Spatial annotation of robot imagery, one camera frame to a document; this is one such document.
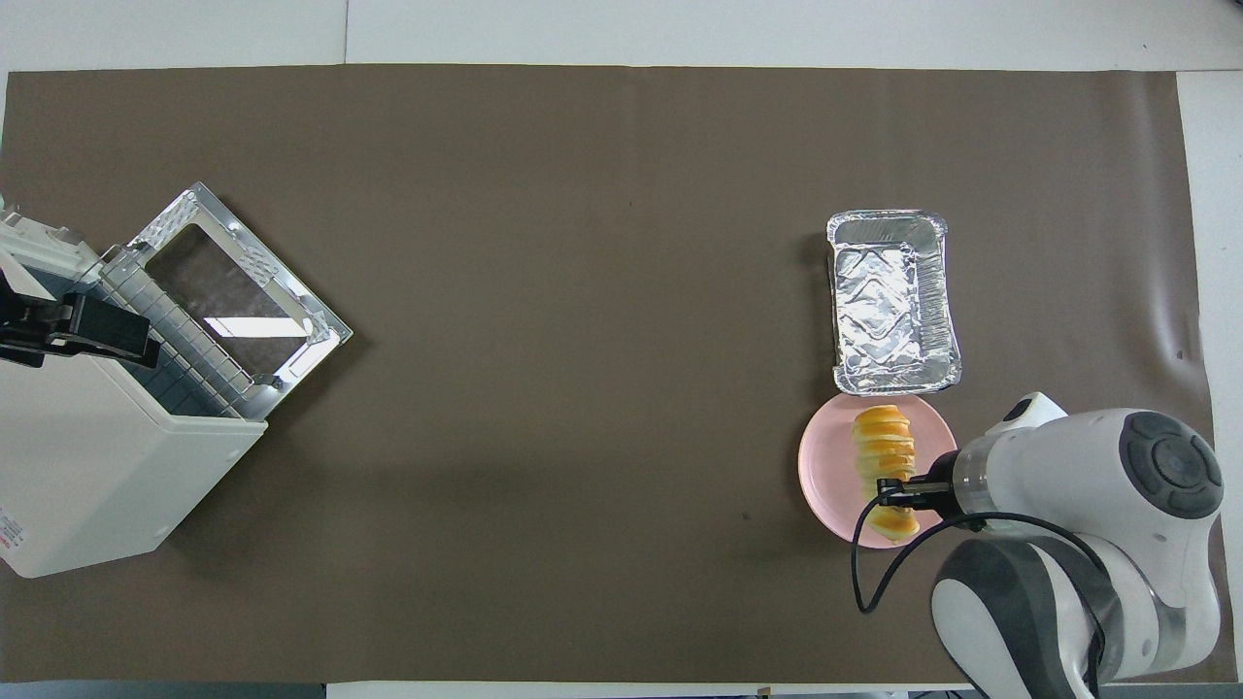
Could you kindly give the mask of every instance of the white table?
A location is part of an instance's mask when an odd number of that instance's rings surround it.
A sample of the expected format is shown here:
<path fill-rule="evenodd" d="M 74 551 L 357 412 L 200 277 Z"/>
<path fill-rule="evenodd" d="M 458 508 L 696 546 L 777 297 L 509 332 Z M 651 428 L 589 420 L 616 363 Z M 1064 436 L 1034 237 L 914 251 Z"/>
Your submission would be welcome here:
<path fill-rule="evenodd" d="M 1232 429 L 1243 424 L 1236 359 L 1243 357 L 1243 243 L 1233 239 L 1243 228 L 1243 7 L 1229 0 L 0 1 L 4 83 L 10 71 L 343 62 L 1178 71 L 1216 447 L 1226 478 L 1243 483 L 1243 433 Z M 1241 505 L 1243 491 L 1228 489 L 1237 660 Z M 329 697 L 656 697 L 759 687 L 354 683 L 332 685 Z M 861 689 L 869 688 L 773 687 Z"/>

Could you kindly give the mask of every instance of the aluminum foil tray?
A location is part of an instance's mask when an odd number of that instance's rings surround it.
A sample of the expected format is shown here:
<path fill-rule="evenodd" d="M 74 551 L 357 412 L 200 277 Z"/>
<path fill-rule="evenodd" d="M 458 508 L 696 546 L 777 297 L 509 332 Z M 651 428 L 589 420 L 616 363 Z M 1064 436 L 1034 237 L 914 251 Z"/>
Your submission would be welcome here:
<path fill-rule="evenodd" d="M 958 383 L 945 220 L 917 210 L 843 211 L 828 233 L 838 388 L 900 396 Z"/>
<path fill-rule="evenodd" d="M 73 290 L 150 320 L 159 364 L 131 373 L 174 414 L 264 420 L 353 335 L 203 183 Z"/>

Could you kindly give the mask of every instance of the pink plate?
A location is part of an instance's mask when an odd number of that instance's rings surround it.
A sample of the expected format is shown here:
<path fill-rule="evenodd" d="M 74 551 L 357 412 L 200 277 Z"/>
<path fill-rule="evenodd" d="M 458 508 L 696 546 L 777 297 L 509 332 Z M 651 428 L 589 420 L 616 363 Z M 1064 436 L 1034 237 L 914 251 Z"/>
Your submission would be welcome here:
<path fill-rule="evenodd" d="M 863 481 L 854 468 L 850 424 L 865 408 L 885 404 L 897 405 L 911 420 L 917 473 L 927 473 L 937 456 L 957 449 L 941 415 L 914 396 L 861 398 L 843 393 L 822 405 L 807 423 L 798 445 L 798 481 L 815 516 L 846 541 L 854 535 L 855 522 L 869 500 L 864 498 Z M 915 512 L 915 519 L 921 531 L 941 521 L 931 510 Z M 868 526 L 859 535 L 859 545 L 868 549 L 892 549 L 904 544 L 894 544 Z"/>

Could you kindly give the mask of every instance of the foil container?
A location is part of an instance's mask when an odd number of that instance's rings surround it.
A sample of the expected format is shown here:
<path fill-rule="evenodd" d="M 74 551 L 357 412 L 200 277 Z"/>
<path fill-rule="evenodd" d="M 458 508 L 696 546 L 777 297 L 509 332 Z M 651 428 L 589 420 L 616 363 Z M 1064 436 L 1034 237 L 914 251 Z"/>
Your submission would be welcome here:
<path fill-rule="evenodd" d="M 958 383 L 945 220 L 919 210 L 843 211 L 828 233 L 838 388 L 902 396 Z"/>

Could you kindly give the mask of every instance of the wire rack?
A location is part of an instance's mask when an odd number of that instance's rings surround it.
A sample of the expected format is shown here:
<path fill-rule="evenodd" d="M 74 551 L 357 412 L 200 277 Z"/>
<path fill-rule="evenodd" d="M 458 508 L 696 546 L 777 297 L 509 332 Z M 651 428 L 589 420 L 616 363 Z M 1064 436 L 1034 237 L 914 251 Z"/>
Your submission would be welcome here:
<path fill-rule="evenodd" d="M 145 316 L 152 337 L 162 345 L 154 369 L 127 366 L 129 373 L 169 413 L 241 418 L 236 404 L 255 388 L 255 377 L 155 284 L 137 251 L 113 248 L 103 260 L 80 277 L 75 290 Z"/>

